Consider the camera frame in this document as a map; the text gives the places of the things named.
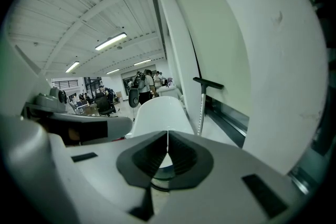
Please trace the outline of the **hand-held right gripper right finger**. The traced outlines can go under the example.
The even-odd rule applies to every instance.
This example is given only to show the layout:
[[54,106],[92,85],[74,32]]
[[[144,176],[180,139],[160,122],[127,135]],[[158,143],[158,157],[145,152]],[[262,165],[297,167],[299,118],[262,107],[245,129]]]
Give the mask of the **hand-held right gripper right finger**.
[[289,176],[241,148],[203,137],[169,133],[174,163],[196,163],[170,182],[154,223],[288,223],[307,204]]

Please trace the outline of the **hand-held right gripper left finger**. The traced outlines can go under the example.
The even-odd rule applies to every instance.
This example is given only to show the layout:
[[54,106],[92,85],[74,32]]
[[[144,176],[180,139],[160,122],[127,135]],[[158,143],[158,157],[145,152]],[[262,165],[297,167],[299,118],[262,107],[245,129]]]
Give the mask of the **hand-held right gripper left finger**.
[[151,180],[166,155],[167,133],[67,147],[68,183],[80,223],[167,223],[155,213]]

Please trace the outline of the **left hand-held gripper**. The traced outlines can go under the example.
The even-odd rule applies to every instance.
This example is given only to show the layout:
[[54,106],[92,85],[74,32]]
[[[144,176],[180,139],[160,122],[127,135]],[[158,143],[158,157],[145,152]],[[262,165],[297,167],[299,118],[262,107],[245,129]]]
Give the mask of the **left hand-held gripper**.
[[133,123],[128,117],[63,114],[67,112],[67,103],[65,91],[53,87],[49,94],[40,93],[26,102],[23,116],[53,113],[47,118],[47,130],[61,136],[66,145],[112,142],[132,130]]

